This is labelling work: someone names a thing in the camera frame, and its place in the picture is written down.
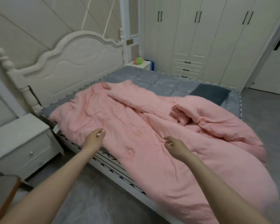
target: bedpost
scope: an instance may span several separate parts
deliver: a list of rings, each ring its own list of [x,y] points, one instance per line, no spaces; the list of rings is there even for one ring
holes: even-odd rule
[[[127,66],[127,42],[124,39],[123,29],[120,28],[120,41],[122,42],[122,60],[123,60],[123,66]]]
[[[15,71],[15,64],[9,60],[8,56],[5,56],[5,51],[3,48],[0,48],[0,64],[3,67],[3,69],[6,71],[8,76],[13,80],[11,77],[12,71]],[[37,99],[35,96],[32,94],[30,91],[29,86],[24,86],[17,88],[22,92],[24,98],[26,99],[27,103],[31,106],[32,110],[37,114],[39,113],[43,108],[40,106],[38,103]]]

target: green ball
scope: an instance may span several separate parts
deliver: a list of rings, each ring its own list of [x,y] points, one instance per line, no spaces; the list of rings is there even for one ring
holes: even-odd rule
[[[142,64],[143,63],[143,58],[142,57],[138,57],[136,59],[136,64]]]

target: gray mattress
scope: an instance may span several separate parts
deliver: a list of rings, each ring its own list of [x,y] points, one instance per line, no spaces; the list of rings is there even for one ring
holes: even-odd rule
[[[130,79],[134,84],[153,91],[160,96],[179,96],[185,97],[190,94],[200,83],[209,84],[193,79],[188,79],[179,76],[167,75],[160,72],[147,71],[136,67],[124,67],[110,75],[101,78],[100,80],[90,83],[89,85],[81,88],[75,93],[85,90],[87,87],[97,82],[111,82],[119,83]],[[236,117],[242,118],[241,114],[241,99],[240,94],[236,89],[228,88],[231,90],[228,98],[222,103],[221,107],[233,113]],[[57,101],[54,104],[42,110],[41,114],[48,117],[59,105],[70,101],[74,98],[75,93]]]

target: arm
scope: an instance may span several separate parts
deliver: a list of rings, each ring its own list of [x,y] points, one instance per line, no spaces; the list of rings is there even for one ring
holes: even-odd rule
[[[165,137],[165,147],[176,159],[185,163],[202,189],[214,215],[220,224],[269,224],[244,198],[194,155],[183,143],[173,137]]]
[[[83,167],[100,149],[106,135],[102,130],[92,131],[85,139],[82,151],[27,194],[0,220],[0,224],[51,223]]]

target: hand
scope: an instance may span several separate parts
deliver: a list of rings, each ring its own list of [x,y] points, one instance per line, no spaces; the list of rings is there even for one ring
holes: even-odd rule
[[[164,139],[166,140],[164,146],[173,158],[183,162],[187,155],[191,153],[182,140],[171,136],[164,137]]]
[[[91,131],[90,134],[85,138],[83,150],[92,150],[97,152],[103,143],[103,139],[106,135],[106,131],[103,128]]]

